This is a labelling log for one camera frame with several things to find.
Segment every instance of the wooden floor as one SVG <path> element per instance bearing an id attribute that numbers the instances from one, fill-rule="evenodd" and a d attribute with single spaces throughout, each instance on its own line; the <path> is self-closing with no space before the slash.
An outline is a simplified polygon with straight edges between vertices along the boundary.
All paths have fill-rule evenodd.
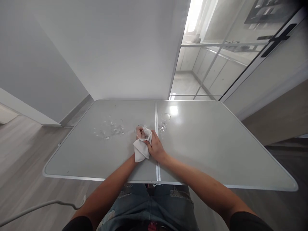
<path id="1" fill-rule="evenodd" d="M 0 220 L 53 199 L 79 204 L 84 195 L 89 196 L 99 185 L 94 181 L 42 175 L 45 163 L 69 131 L 69 128 L 42 127 L 22 116 L 0 126 Z M 274 230 L 307 230 L 308 154 L 302 151 L 271 152 L 296 179 L 299 191 L 233 191 Z M 195 209 L 200 230 L 227 230 L 221 218 L 208 207 L 195 203 Z M 71 207 L 51 205 L 0 230 L 61 230 L 73 213 Z"/>

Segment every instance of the denim shorts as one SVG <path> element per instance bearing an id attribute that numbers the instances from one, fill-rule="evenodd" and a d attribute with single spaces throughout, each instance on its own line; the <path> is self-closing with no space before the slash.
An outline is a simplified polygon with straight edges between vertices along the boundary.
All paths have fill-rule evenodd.
<path id="1" fill-rule="evenodd" d="M 199 231 L 188 186 L 156 185 L 149 196 L 144 184 L 126 184 L 99 230 L 114 231 L 129 220 L 156 221 L 174 231 Z"/>

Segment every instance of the hand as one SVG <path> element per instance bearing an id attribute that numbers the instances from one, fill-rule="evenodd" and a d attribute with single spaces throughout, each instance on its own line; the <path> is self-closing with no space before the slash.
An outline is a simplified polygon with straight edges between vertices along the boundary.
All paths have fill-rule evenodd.
<path id="1" fill-rule="evenodd" d="M 142 132 L 143 132 L 143 128 L 142 127 L 137 127 L 136 128 L 136 133 L 137 133 L 136 140 L 141 138 L 141 133 Z"/>
<path id="2" fill-rule="evenodd" d="M 168 154 L 165 152 L 163 145 L 161 144 L 156 132 L 154 130 L 152 131 L 152 145 L 149 143 L 149 141 L 144 141 L 146 145 L 148 146 L 149 153 L 151 156 L 154 157 L 155 160 L 158 162 L 164 162 Z"/>

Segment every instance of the napkin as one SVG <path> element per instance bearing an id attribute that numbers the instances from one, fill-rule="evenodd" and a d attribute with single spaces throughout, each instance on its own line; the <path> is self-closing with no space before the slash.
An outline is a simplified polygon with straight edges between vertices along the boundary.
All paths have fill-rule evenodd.
<path id="1" fill-rule="evenodd" d="M 144 143 L 145 140 L 149 141 L 152 144 L 152 131 L 147 129 L 146 126 L 143 127 L 144 133 L 148 136 L 147 139 L 137 139 L 134 142 L 135 146 L 135 162 L 141 162 L 145 158 L 149 158 L 150 153 L 147 145 Z"/>

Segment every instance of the glass door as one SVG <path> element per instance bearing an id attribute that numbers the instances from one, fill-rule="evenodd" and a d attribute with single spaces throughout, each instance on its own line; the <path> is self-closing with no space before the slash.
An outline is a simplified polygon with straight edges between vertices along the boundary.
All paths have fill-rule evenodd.
<path id="1" fill-rule="evenodd" d="M 296 25 L 282 29 L 299 9 L 283 0 L 192 0 L 169 100 L 223 101 L 266 50 L 287 39 Z"/>

